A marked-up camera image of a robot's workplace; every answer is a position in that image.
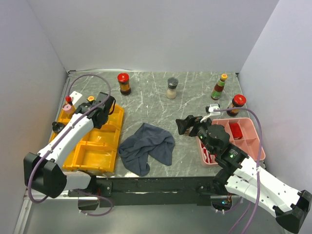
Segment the yellow cap green label bottle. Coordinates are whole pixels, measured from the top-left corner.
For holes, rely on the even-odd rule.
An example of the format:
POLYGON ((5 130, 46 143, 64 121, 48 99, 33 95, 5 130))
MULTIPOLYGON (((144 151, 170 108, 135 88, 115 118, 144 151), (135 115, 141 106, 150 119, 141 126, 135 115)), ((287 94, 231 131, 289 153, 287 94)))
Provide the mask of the yellow cap green label bottle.
POLYGON ((87 98, 87 100, 88 100, 88 102, 92 102, 92 101, 95 100, 95 98, 94 98, 94 96, 89 96, 89 97, 87 98))

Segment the round black cap dark bottle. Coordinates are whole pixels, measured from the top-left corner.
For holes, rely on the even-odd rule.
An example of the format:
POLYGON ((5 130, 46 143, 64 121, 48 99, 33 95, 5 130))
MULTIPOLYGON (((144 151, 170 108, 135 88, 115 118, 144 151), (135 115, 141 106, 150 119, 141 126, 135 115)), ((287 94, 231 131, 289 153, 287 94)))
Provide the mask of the round black cap dark bottle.
POLYGON ((59 134, 64 128, 65 128, 65 125, 61 122, 54 121, 52 123, 52 130, 55 134, 59 134))

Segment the red lid sauce jar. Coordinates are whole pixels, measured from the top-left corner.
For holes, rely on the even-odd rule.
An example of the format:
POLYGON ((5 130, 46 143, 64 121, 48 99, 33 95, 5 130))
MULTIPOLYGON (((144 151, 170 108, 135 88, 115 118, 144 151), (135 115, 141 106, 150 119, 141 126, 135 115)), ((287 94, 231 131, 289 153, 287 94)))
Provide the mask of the red lid sauce jar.
POLYGON ((117 76, 117 80, 119 82, 120 92, 125 96, 129 95, 131 93, 129 75, 127 73, 120 73, 117 76))
MULTIPOLYGON (((246 101, 247 101, 247 99, 245 96, 243 96, 242 94, 237 94, 233 97, 232 102, 228 108, 243 107, 245 105, 246 101)), ((238 113, 239 113, 239 109, 227 111, 227 114, 229 116, 232 116, 232 117, 237 116, 238 113)))

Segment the small spice jar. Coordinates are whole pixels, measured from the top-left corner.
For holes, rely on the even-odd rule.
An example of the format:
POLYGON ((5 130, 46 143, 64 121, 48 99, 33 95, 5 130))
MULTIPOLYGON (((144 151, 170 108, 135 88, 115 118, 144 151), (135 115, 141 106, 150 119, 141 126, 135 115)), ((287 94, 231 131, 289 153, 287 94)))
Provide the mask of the small spice jar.
POLYGON ((190 129, 187 129, 187 130, 185 131, 184 135, 185 135, 185 136, 188 136, 189 133, 190 133, 190 129))

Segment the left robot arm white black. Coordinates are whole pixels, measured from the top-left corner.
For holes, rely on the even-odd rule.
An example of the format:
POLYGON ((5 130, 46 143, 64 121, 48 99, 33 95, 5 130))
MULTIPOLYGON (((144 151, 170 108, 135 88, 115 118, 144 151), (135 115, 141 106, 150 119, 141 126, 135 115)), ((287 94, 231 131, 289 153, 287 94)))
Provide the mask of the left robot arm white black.
POLYGON ((113 96, 100 92, 95 100, 83 102, 69 123, 38 153, 28 153, 23 160, 24 182, 28 195, 36 190, 46 197, 56 198, 65 190, 80 189, 94 195, 98 189, 95 176, 83 171, 63 172, 62 166, 70 152, 94 128, 100 129, 115 107, 113 96))

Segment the pink lid bottle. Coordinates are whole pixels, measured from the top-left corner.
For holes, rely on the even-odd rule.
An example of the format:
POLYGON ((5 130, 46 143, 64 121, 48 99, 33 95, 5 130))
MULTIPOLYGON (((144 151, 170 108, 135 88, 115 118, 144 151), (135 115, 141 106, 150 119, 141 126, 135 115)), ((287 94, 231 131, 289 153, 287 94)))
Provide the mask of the pink lid bottle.
POLYGON ((66 114, 67 118, 71 118, 73 113, 75 112, 75 107, 74 107, 74 105, 66 103, 66 104, 63 105, 62 110, 66 114))

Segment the salt grinder black top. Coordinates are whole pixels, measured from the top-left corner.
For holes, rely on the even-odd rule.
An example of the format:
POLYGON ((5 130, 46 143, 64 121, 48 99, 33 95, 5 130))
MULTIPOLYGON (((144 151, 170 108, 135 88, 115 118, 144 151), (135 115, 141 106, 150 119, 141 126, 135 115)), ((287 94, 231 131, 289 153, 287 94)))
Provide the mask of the salt grinder black top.
POLYGON ((175 77, 168 78, 167 80, 168 89, 166 92, 166 96, 168 99, 176 98, 176 88, 178 86, 178 79, 175 77))

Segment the yellow compartment organizer tray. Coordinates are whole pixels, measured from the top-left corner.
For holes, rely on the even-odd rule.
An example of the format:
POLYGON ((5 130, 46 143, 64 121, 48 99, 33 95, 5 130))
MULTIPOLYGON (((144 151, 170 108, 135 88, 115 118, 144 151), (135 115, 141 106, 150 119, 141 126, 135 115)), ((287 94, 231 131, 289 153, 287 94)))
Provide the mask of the yellow compartment organizer tray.
POLYGON ((62 169, 68 171, 113 172, 121 134, 124 109, 111 108, 108 122, 88 132, 67 156, 62 169))

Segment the dark blue cloth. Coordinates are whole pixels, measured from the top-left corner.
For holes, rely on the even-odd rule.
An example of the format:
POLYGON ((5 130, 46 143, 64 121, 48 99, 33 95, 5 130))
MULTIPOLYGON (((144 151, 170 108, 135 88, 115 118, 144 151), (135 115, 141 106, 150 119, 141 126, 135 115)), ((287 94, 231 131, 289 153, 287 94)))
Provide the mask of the dark blue cloth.
POLYGON ((127 170, 137 176, 146 176, 150 171, 148 157, 170 166, 174 147, 175 139, 169 131, 143 123, 120 144, 118 154, 127 170))

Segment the red white striped packet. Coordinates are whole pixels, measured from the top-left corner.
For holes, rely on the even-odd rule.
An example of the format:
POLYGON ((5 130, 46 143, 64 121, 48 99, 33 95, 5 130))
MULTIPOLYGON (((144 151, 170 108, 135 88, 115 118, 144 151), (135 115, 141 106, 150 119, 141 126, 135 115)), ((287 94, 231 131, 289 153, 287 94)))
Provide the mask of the red white striped packet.
POLYGON ((208 164, 215 163, 215 155, 212 155, 204 146, 202 146, 204 161, 208 164))

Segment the yellow cap chili sauce bottle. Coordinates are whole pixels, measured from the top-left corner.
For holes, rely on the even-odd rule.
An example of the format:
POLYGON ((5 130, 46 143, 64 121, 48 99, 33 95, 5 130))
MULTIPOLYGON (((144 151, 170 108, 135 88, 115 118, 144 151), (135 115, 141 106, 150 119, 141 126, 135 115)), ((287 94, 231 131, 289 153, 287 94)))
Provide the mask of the yellow cap chili sauce bottle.
POLYGON ((218 100, 223 92, 224 86, 225 86, 225 81, 228 78, 227 74, 222 74, 218 80, 218 82, 216 83, 216 85, 214 86, 214 89, 212 91, 211 94, 211 98, 213 100, 218 100))

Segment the red packet in tray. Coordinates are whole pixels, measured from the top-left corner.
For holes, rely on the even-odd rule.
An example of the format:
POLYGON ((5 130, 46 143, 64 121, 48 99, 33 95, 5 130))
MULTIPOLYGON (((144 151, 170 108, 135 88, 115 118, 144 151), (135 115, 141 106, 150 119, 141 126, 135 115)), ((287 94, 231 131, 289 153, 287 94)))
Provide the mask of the red packet in tray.
POLYGON ((229 123, 229 127, 234 140, 243 139, 243 133, 239 123, 229 123))

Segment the pink compartment tray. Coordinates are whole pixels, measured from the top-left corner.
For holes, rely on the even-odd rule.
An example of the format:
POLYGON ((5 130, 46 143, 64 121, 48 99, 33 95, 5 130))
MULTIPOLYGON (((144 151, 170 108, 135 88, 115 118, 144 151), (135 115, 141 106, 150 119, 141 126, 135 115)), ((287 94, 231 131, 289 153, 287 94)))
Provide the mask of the pink compartment tray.
MULTIPOLYGON (((246 152, 248 156, 250 156, 254 160, 257 160, 260 139, 256 132, 254 124, 250 118, 243 117, 243 118, 214 119, 212 120, 212 124, 222 125, 225 128, 225 131, 230 135, 230 143, 246 152), (243 139, 234 140, 229 127, 229 123, 239 123, 243 133, 243 139)), ((202 146, 204 145, 198 137, 196 137, 195 139, 197 143, 197 149, 201 165, 205 168, 217 167, 218 164, 216 161, 215 163, 212 164, 208 164, 204 161, 202 153, 202 146)))

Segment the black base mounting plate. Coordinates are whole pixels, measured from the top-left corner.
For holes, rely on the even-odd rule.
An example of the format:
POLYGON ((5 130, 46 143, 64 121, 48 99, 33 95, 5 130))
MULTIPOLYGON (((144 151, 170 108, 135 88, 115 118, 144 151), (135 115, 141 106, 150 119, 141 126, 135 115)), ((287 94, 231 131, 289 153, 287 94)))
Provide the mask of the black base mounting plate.
POLYGON ((228 192, 220 184, 214 185, 212 176, 202 177, 122 177, 100 178, 87 189, 68 192, 70 197, 99 195, 99 206, 179 205, 210 206, 212 198, 226 198, 228 192))

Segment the aluminium frame rail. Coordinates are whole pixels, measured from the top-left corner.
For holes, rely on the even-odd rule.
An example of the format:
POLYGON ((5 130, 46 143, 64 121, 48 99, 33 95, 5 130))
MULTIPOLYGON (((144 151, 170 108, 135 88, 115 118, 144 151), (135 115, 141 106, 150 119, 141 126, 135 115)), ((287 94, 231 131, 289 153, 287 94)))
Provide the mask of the aluminium frame rail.
MULTIPOLYGON (((91 200, 91 201, 96 201, 97 198, 94 196, 85 196, 85 195, 74 195, 70 196, 69 191, 64 191, 62 192, 58 197, 56 198, 47 198, 46 201, 48 200, 78 200, 78 201, 84 201, 84 200, 91 200)), ((32 201, 30 200, 28 196, 28 190, 26 189, 25 194, 23 196, 23 204, 19 213, 19 217, 15 226, 15 229, 13 231, 13 234, 22 234, 24 233, 26 223, 28 216, 30 214, 30 210, 32 207, 32 201)))

